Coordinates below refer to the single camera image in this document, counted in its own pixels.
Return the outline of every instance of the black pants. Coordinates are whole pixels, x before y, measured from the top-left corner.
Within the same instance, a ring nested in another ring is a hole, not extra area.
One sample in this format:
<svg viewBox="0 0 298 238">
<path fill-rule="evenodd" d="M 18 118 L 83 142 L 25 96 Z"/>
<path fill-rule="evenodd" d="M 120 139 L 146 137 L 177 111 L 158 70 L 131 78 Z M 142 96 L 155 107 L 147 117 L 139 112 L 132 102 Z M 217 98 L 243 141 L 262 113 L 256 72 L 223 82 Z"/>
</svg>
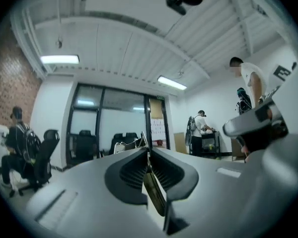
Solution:
<svg viewBox="0 0 298 238">
<path fill-rule="evenodd" d="M 200 156 L 202 151 L 202 138 L 192 136 L 191 144 L 192 144 L 192 155 Z"/>
<path fill-rule="evenodd" d="M 15 170 L 22 173 L 25 165 L 25 160 L 15 154 L 5 155 L 1 159 L 2 179 L 6 184 L 10 183 L 10 171 Z"/>
</svg>

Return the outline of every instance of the backpack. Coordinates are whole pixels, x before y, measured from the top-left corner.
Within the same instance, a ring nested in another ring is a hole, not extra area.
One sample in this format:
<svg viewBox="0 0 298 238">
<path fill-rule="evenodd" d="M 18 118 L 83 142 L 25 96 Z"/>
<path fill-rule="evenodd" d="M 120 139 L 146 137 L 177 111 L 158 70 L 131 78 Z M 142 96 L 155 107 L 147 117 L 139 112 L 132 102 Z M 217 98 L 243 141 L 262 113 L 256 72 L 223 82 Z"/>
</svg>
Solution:
<svg viewBox="0 0 298 238">
<path fill-rule="evenodd" d="M 196 130 L 196 128 L 197 128 L 197 125 L 196 125 L 196 123 L 195 123 L 195 119 L 194 119 L 195 117 L 189 117 L 189 122 L 188 122 L 188 124 L 189 124 L 189 126 L 190 126 L 190 130 L 193 132 L 193 131 L 195 131 Z"/>
<path fill-rule="evenodd" d="M 22 154 L 26 163 L 34 164 L 36 155 L 40 151 L 41 141 L 32 129 L 25 123 L 17 124 L 17 128 L 23 132 L 23 149 L 19 152 Z"/>
<path fill-rule="evenodd" d="M 239 101 L 236 104 L 238 113 L 241 115 L 252 109 L 252 104 L 249 96 L 246 94 L 246 91 L 243 88 L 239 88 L 237 91 Z"/>
<path fill-rule="evenodd" d="M 185 133 L 185 145 L 189 146 L 191 144 L 192 132 L 195 131 L 196 128 L 197 125 L 195 124 L 194 117 L 189 117 L 187 131 Z"/>
</svg>

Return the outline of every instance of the glass wall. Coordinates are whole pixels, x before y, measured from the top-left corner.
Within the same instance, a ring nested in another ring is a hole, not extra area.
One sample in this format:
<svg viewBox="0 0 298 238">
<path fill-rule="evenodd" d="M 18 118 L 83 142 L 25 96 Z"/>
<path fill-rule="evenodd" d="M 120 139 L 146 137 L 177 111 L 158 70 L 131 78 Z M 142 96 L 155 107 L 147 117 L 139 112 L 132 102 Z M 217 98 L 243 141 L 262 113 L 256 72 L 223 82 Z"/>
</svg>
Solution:
<svg viewBox="0 0 298 238">
<path fill-rule="evenodd" d="M 96 125 L 101 96 L 101 88 L 80 86 L 77 89 L 72 103 L 67 138 L 68 155 L 74 163 L 96 156 Z"/>
<path fill-rule="evenodd" d="M 145 100 L 140 94 L 106 89 L 99 127 L 99 149 L 113 153 L 117 142 L 131 143 L 146 134 Z"/>
<path fill-rule="evenodd" d="M 150 146 L 169 148 L 164 101 L 107 87 L 78 84 L 67 128 L 67 163 L 113 154 L 115 143 L 144 132 Z"/>
</svg>

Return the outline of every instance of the ceiling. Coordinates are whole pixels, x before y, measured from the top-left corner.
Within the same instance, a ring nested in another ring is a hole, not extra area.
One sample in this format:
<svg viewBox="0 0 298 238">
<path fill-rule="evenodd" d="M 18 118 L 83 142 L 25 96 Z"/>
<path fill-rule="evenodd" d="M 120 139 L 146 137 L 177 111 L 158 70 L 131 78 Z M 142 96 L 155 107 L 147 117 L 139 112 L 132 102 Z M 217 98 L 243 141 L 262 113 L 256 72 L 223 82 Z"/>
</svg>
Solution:
<svg viewBox="0 0 298 238">
<path fill-rule="evenodd" d="M 174 95 L 178 91 L 157 82 L 160 75 L 191 89 L 227 68 L 232 56 L 245 59 L 280 38 L 251 0 L 185 7 L 180 16 L 165 0 L 23 0 L 11 23 L 41 78 L 76 73 L 89 83 Z M 80 63 L 42 67 L 39 61 L 61 54 L 79 55 Z"/>
</svg>

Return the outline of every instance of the sign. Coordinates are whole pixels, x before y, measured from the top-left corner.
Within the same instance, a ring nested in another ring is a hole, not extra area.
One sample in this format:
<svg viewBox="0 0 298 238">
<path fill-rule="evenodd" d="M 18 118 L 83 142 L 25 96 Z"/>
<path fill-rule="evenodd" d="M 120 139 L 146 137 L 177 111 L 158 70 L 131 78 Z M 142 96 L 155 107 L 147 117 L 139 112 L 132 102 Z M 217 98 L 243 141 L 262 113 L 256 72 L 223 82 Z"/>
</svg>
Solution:
<svg viewBox="0 0 298 238">
<path fill-rule="evenodd" d="M 291 74 L 291 72 L 279 65 L 273 74 L 282 81 L 285 81 L 287 77 Z"/>
<path fill-rule="evenodd" d="M 161 100 L 161 101 L 164 101 L 164 97 L 163 96 L 160 96 L 160 95 L 157 95 L 157 99 L 158 100 Z"/>
</svg>

